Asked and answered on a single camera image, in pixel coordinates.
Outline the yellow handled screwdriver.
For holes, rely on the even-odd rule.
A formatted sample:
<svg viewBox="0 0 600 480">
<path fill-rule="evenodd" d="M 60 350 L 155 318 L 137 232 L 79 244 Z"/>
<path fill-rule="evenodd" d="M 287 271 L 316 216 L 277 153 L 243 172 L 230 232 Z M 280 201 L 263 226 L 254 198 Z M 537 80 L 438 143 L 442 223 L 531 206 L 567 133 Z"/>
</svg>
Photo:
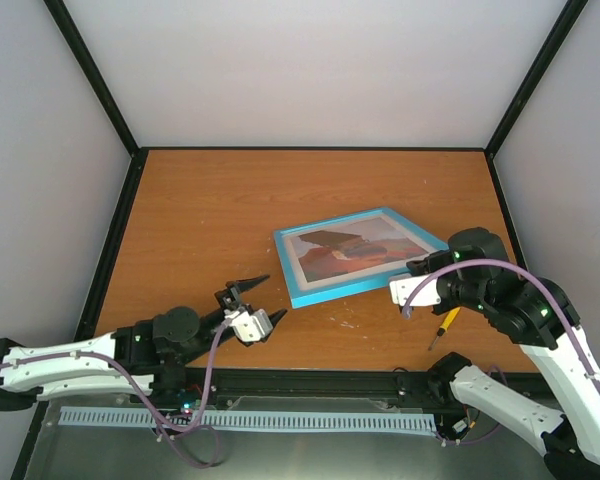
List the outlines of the yellow handled screwdriver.
<svg viewBox="0 0 600 480">
<path fill-rule="evenodd" d="M 442 321 L 442 323 L 440 324 L 440 326 L 438 327 L 436 334 L 432 340 L 432 342 L 430 343 L 428 350 L 432 351 L 436 344 L 438 343 L 438 341 L 447 333 L 449 327 L 452 325 L 452 323 L 454 322 L 454 320 L 457 318 L 459 312 L 460 312 L 461 308 L 460 307 L 456 307 L 452 310 L 450 310 L 444 320 Z"/>
</svg>

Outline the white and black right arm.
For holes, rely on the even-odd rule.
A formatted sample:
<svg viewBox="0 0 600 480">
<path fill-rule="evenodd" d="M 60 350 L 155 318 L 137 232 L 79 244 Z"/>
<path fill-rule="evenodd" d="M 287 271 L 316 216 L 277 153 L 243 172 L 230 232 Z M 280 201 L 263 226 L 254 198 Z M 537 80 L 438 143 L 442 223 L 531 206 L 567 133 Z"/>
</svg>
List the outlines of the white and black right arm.
<svg viewBox="0 0 600 480">
<path fill-rule="evenodd" d="M 432 396 L 491 417 L 533 447 L 556 479 L 600 479 L 600 369 L 564 291 L 510 263 L 500 237 L 482 227 L 454 234 L 446 250 L 407 268 L 389 282 L 404 315 L 415 307 L 483 315 L 534 363 L 559 406 L 527 398 L 455 352 L 430 368 Z"/>
</svg>

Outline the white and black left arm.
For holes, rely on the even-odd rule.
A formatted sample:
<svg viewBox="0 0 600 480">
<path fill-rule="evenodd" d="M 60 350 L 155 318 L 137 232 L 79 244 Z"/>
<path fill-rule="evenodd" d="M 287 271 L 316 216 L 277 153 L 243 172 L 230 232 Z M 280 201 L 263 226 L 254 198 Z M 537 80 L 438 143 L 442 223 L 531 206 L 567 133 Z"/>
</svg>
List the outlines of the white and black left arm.
<svg viewBox="0 0 600 480">
<path fill-rule="evenodd" d="M 269 314 L 242 298 L 266 279 L 227 283 L 215 294 L 217 309 L 204 316 L 178 306 L 99 337 L 50 347 L 0 338 L 0 412 L 76 395 L 179 401 L 188 390 L 189 363 L 231 339 L 244 346 L 265 342 L 282 320 L 284 310 Z"/>
</svg>

